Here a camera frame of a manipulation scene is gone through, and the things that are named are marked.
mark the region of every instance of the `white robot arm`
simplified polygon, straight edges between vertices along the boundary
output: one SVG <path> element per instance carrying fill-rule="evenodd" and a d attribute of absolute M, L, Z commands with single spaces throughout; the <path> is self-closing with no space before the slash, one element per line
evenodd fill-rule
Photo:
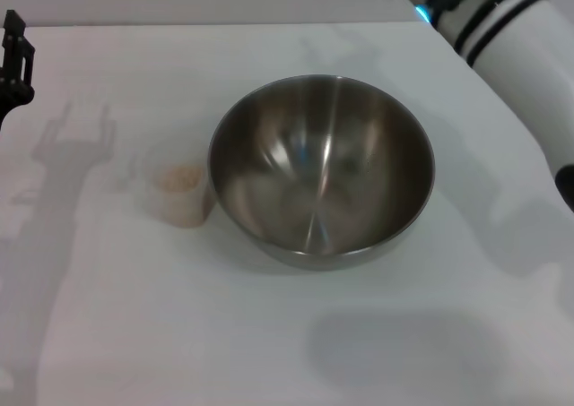
<path fill-rule="evenodd" d="M 517 114 L 574 211 L 574 28 L 548 0 L 410 0 Z"/>

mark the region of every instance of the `small cup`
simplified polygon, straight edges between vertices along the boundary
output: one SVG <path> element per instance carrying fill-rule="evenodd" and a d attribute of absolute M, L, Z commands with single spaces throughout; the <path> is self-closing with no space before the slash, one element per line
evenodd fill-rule
<path fill-rule="evenodd" d="M 189 134 L 153 146 L 143 157 L 144 205 L 148 212 L 182 229 L 201 226 L 211 209 L 207 149 Z"/>

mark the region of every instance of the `white tabletop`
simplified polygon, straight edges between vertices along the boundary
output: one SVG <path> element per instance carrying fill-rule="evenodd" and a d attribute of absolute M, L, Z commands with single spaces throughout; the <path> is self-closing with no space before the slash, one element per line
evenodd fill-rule
<path fill-rule="evenodd" d="M 0 133 L 2 406 L 574 404 L 574 215 L 532 137 L 431 28 L 29 38 L 37 97 Z M 140 209 L 150 145 L 208 141 L 241 96 L 305 73 L 374 84 L 428 132 L 436 187 L 397 248 L 302 272 L 219 209 L 192 230 Z"/>

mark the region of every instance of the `metal mixing bowl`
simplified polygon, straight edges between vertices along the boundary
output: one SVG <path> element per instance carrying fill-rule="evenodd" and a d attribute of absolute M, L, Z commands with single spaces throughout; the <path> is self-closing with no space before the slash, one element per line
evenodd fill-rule
<path fill-rule="evenodd" d="M 247 95 L 209 151 L 222 208 L 268 254 L 311 270 L 365 260 L 409 227 L 434 181 L 431 144 L 398 101 L 311 75 Z"/>

